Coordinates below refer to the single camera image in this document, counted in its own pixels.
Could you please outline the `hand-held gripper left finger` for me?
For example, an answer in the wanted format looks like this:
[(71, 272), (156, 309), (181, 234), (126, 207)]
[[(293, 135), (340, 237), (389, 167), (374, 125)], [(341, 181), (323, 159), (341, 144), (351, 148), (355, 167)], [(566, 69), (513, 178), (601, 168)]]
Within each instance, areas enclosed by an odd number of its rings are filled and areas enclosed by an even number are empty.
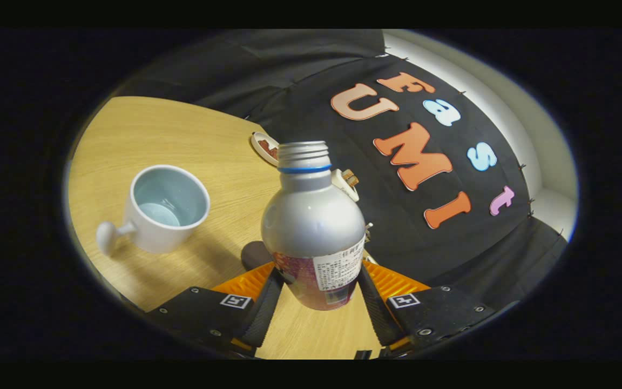
[(189, 286), (146, 316), (193, 345), (254, 355), (266, 339), (283, 286), (281, 274), (268, 263), (210, 290)]

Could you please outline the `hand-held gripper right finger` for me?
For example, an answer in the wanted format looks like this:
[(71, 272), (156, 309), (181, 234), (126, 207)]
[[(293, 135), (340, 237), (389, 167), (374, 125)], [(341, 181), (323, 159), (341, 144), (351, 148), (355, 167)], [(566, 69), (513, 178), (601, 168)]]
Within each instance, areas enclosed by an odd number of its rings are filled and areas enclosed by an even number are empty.
[(498, 315), (454, 286), (428, 286), (367, 260), (357, 280), (382, 354), (439, 347)]

